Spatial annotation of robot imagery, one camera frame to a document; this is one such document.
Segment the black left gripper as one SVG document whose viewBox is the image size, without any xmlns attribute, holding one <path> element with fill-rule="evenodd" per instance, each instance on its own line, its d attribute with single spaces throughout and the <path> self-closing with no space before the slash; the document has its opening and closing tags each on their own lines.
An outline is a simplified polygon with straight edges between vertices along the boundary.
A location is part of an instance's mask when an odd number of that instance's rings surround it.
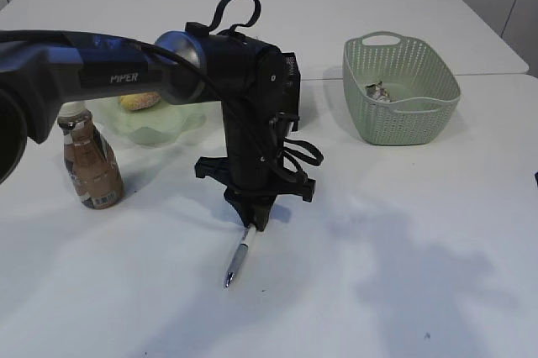
<svg viewBox="0 0 538 358">
<path fill-rule="evenodd" d="M 305 202 L 312 201 L 315 180 L 308 177 L 300 163 L 314 166 L 316 147 L 287 137 L 298 117 L 284 113 L 282 106 L 266 119 L 251 110 L 247 102 L 222 102 L 221 107 L 226 156 L 199 158 L 195 175 L 211 177 L 225 185 L 224 199 L 243 226 L 253 224 L 263 232 L 277 196 L 295 195 Z"/>
</svg>

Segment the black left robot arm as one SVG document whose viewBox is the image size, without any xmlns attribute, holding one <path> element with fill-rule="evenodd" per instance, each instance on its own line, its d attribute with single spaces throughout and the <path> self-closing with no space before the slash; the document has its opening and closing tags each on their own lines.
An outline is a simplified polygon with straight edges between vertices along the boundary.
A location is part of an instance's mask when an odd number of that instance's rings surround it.
<svg viewBox="0 0 538 358">
<path fill-rule="evenodd" d="M 4 30 L 1 33 L 1 175 L 8 177 L 29 140 L 44 142 L 63 104 L 158 92 L 170 104 L 220 102 L 227 154 L 203 157 L 199 178 L 225 186 L 245 226 L 263 230 L 276 198 L 310 201 L 315 182 L 303 169 L 324 157 L 298 128 L 300 75 L 294 54 L 220 29 L 230 0 L 210 24 L 189 22 L 154 44 L 89 32 Z"/>
</svg>

